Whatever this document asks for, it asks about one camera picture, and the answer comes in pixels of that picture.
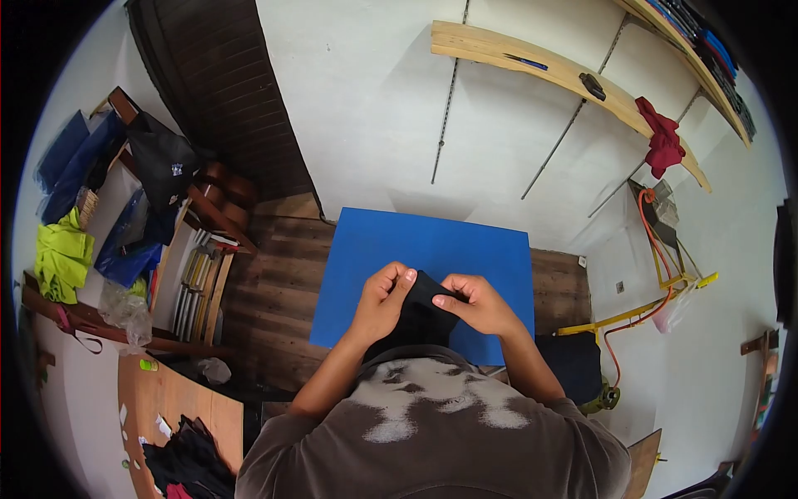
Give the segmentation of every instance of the paper scrap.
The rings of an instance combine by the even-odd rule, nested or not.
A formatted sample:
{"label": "paper scrap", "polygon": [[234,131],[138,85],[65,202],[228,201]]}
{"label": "paper scrap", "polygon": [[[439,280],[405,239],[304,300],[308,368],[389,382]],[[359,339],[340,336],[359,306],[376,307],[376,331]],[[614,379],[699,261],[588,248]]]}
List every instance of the paper scrap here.
{"label": "paper scrap", "polygon": [[170,428],[169,425],[166,424],[164,417],[161,416],[160,414],[158,414],[158,418],[156,418],[155,424],[158,425],[158,430],[160,430],[162,434],[166,435],[167,437],[172,436],[172,428]]}

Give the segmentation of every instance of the blue mat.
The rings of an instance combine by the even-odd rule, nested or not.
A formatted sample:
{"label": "blue mat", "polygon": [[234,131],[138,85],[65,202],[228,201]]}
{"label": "blue mat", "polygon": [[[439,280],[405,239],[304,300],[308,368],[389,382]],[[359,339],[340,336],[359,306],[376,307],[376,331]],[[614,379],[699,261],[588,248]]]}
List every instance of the blue mat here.
{"label": "blue mat", "polygon": [[[440,282],[450,273],[483,275],[535,336],[532,265],[526,232],[428,216],[343,208],[310,331],[332,347],[346,332],[363,283],[394,260]],[[503,366],[499,339],[460,321],[449,346],[476,365]]]}

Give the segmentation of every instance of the person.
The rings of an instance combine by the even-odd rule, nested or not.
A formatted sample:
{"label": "person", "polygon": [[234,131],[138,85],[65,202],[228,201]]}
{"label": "person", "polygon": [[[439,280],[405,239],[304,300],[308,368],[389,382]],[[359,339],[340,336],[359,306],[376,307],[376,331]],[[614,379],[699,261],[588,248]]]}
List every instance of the person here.
{"label": "person", "polygon": [[621,497],[626,447],[585,418],[527,328],[488,281],[449,275],[468,298],[433,303],[499,338],[512,387],[448,348],[396,347],[391,333],[417,272],[393,262],[363,287],[351,326],[287,413],[269,419],[235,486],[250,497]]}

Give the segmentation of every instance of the dark wooden door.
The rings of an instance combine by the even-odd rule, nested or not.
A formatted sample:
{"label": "dark wooden door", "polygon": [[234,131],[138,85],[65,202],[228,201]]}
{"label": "dark wooden door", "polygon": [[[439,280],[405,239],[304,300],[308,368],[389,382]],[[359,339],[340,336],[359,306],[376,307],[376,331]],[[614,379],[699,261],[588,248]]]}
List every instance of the dark wooden door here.
{"label": "dark wooden door", "polygon": [[193,144],[255,182],[260,200],[313,190],[255,0],[132,0],[128,12],[150,78]]}

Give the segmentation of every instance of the hand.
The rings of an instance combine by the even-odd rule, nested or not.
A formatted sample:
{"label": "hand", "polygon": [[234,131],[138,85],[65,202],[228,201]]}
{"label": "hand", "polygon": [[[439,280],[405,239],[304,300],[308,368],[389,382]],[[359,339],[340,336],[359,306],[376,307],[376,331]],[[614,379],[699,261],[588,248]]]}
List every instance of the hand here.
{"label": "hand", "polygon": [[483,335],[529,334],[521,319],[481,275],[449,274],[440,285],[462,293],[468,297],[468,303],[446,295],[433,296],[433,303],[460,317]]}
{"label": "hand", "polygon": [[416,282],[416,276],[412,268],[392,262],[369,277],[363,285],[358,309],[345,336],[370,347],[389,335],[399,321],[401,305]]}

